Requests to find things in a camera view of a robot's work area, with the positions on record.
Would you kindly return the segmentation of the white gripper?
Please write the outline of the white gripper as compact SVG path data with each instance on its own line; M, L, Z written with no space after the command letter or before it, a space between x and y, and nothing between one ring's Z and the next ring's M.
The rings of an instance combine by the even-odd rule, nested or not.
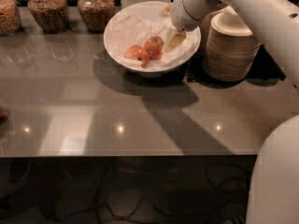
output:
M221 0L174 0L173 4L168 3L159 15L170 15L172 25L176 29L169 30L164 52L172 52L185 40L185 32L195 30L202 24L207 15L224 7L226 5Z

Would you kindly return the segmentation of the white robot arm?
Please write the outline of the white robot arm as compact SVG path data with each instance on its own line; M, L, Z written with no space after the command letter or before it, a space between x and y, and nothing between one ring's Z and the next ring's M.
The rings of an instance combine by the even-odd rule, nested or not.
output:
M299 85L299 7L288 0L174 0L172 25L197 28L212 11L230 6L262 42L293 85ZM246 224L299 224L299 117L264 141L252 172Z

